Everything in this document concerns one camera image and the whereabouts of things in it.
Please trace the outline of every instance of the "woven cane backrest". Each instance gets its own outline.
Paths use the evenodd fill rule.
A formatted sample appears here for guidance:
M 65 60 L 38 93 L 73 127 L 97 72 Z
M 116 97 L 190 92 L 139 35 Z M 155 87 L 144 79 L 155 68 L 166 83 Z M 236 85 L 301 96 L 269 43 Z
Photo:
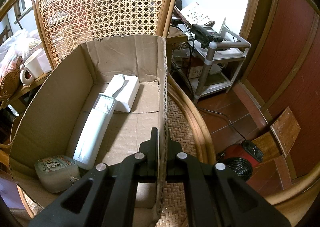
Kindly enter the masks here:
M 58 65 L 79 44 L 113 35 L 155 34 L 162 0 L 38 0 L 48 51 Z

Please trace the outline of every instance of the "red wooden wall panel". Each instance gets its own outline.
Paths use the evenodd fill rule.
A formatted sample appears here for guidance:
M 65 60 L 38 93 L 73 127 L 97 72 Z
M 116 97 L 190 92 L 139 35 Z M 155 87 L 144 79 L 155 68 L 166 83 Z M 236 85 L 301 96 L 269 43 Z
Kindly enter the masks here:
M 269 112 L 276 118 L 287 106 L 301 127 L 290 151 L 297 176 L 301 176 L 320 161 L 320 26 L 302 67 Z
M 265 44 L 247 78 L 265 102 L 296 62 L 313 15 L 314 10 L 305 0 L 279 0 Z

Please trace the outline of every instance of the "cardboard box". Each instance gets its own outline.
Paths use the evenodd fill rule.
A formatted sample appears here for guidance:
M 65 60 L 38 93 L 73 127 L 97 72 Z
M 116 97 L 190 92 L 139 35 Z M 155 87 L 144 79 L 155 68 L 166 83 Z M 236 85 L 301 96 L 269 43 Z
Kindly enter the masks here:
M 201 72 L 203 69 L 203 64 L 204 64 L 204 62 L 199 57 L 192 57 L 189 79 L 197 78 L 201 75 Z M 182 59 L 182 67 L 185 67 L 185 68 L 189 67 L 189 58 Z M 182 71 L 187 76 L 188 69 L 183 69 Z
M 45 207 L 56 197 L 41 185 L 34 169 L 40 158 L 73 157 L 82 128 L 100 92 L 115 74 L 136 75 L 140 88 L 130 113 L 115 112 L 108 125 L 95 164 L 120 163 L 159 130 L 160 172 L 166 157 L 165 39 L 152 35 L 113 36 L 81 44 L 50 74 L 27 108 L 15 134 L 10 153 L 10 172 L 17 184 Z M 140 207 L 151 208 L 162 192 L 158 179 Z
M 197 78 L 197 77 L 201 76 L 203 64 L 204 64 L 204 62 L 202 61 L 201 58 L 199 58 L 199 57 L 192 58 L 189 79 Z M 185 67 L 185 68 L 189 67 L 189 58 L 182 59 L 182 67 Z M 182 71 L 187 76 L 188 69 L 183 69 Z M 210 71 L 209 71 L 209 75 L 218 74 L 218 73 L 221 73 L 221 71 L 222 71 L 222 69 L 221 69 L 220 65 L 212 64 Z

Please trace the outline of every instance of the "plastic bag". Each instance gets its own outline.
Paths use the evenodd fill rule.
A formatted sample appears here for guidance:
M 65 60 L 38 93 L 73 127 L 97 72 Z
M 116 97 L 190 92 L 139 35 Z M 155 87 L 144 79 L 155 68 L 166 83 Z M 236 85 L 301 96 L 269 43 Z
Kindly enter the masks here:
M 29 33 L 29 38 L 34 38 L 40 40 L 38 30 L 33 30 Z
M 28 31 L 25 29 L 19 30 L 0 46 L 0 66 L 5 63 L 3 62 L 4 57 L 12 46 L 14 46 L 14 49 L 17 51 L 16 54 L 22 56 L 23 61 L 27 60 L 27 58 L 31 55 L 27 40 L 28 36 Z
M 51 71 L 51 66 L 44 49 L 42 49 L 41 53 L 37 56 L 37 59 L 43 72 L 47 73 Z

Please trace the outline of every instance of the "white cup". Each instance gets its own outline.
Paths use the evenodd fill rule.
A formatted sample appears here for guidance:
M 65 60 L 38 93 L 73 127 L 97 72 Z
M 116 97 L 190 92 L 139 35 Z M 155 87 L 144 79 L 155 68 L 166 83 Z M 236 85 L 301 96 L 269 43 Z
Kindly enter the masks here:
M 30 85 L 33 80 L 37 79 L 44 72 L 38 62 L 37 56 L 41 53 L 42 49 L 36 50 L 28 59 L 25 61 L 24 65 L 20 66 L 20 80 L 23 85 Z M 30 78 L 26 78 L 25 72 L 28 71 L 31 75 Z

